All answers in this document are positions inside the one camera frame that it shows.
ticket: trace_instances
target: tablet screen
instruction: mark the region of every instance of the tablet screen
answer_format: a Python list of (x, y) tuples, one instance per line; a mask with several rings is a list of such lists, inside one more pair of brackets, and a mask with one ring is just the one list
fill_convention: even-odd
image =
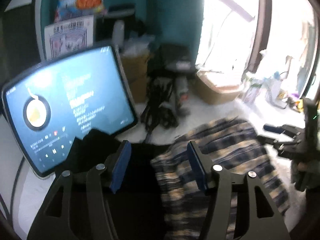
[(92, 128), (114, 134), (136, 121), (111, 47), (37, 68), (3, 97), (20, 147), (41, 177), (67, 158), (75, 137)]

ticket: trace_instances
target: plaid blanket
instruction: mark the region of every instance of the plaid blanket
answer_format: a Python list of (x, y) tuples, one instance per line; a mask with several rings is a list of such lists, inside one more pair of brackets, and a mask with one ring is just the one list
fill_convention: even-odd
[[(255, 171), (282, 215), (289, 208), (288, 193), (278, 178), (268, 154), (256, 141), (252, 125), (242, 119), (221, 119), (202, 125), (179, 137), (162, 155), (151, 161), (162, 191), (165, 220), (170, 230), (166, 239), (197, 239), (207, 213), (210, 197), (197, 187), (186, 154), (194, 140), (202, 153), (229, 171)], [(233, 195), (227, 239), (233, 239), (237, 196)]]

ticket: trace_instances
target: black cloth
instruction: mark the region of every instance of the black cloth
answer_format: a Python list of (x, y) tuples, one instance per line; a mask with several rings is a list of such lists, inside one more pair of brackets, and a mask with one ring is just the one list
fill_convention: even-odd
[[(98, 130), (91, 130), (83, 140), (75, 139), (67, 160), (57, 167), (56, 179), (64, 170), (85, 172), (116, 152), (120, 142)], [(105, 193), (119, 239), (163, 239), (167, 231), (161, 191), (151, 159), (165, 152), (169, 145), (132, 144), (131, 158), (121, 188), (116, 194)], [(70, 228), (79, 239), (92, 239), (85, 183), (74, 185), (71, 196)], [(41, 228), (37, 217), (30, 232)]]

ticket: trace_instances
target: teal wall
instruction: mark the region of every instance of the teal wall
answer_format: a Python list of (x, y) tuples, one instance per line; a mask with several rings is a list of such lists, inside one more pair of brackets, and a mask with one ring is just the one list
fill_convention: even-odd
[[(41, 29), (52, 24), (58, 0), (42, 0)], [(123, 3), (136, 4), (136, 16), (146, 23), (157, 42), (174, 42), (190, 48), (196, 60), (203, 20), (204, 0), (104, 0), (106, 8)]]

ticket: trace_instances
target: power cord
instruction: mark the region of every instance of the power cord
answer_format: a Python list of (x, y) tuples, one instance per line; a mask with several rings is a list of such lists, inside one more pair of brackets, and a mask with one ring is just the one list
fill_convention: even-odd
[(174, 80), (171, 80), (166, 85), (157, 83), (154, 78), (150, 81), (147, 87), (147, 97), (149, 99), (146, 108), (141, 114), (141, 122), (144, 123), (147, 131), (147, 136), (144, 143), (149, 143), (151, 133), (160, 124), (165, 129), (177, 127), (178, 120), (173, 114), (170, 98), (173, 93)]
[(16, 173), (16, 177), (14, 178), (14, 182), (13, 182), (13, 187), (12, 187), (12, 192), (11, 192), (11, 199), (10, 199), (10, 220), (9, 220), (9, 223), (10, 225), (13, 227), (13, 201), (14, 201), (14, 196), (16, 194), (16, 188), (17, 188), (17, 183), (18, 183), (18, 179), (19, 179), (19, 176), (20, 176), (20, 173), (21, 173), (21, 169), (22, 169), (22, 166), (25, 162), (25, 158), (22, 157), (22, 160), (20, 162), (20, 165), (19, 165), (19, 168), (17, 170), (17, 173)]
[(3, 209), (4, 209), (5, 217), (7, 218), (7, 220), (9, 220), (10, 213), (9, 213), (9, 210), (8, 210), (8, 208), (7, 208), (7, 206), (6, 206), (5, 202), (4, 202), (1, 194), (0, 194), (0, 203), (1, 203), (2, 207), (3, 207)]
[(18, 183), (18, 179), (19, 179), (19, 176), (20, 176), (20, 173), (21, 173), (21, 169), (22, 169), (22, 166), (25, 162), (25, 158), (23, 157), (21, 162), (20, 162), (20, 165), (19, 165), (19, 168), (17, 170), (17, 173), (16, 173), (16, 177), (14, 179), (14, 182), (13, 182), (13, 187), (12, 187), (12, 192), (11, 192), (11, 199), (10, 199), (10, 212), (8, 210), (8, 207), (7, 205), (5, 204), (1, 194), (0, 194), (0, 203), (4, 209), (4, 214), (7, 218), (7, 221), (9, 223), (9, 225), (13, 228), (13, 218), (12, 218), (12, 213), (13, 213), (13, 201), (14, 201), (14, 196), (15, 196), (15, 193), (16, 193), (16, 188), (17, 188), (17, 183)]

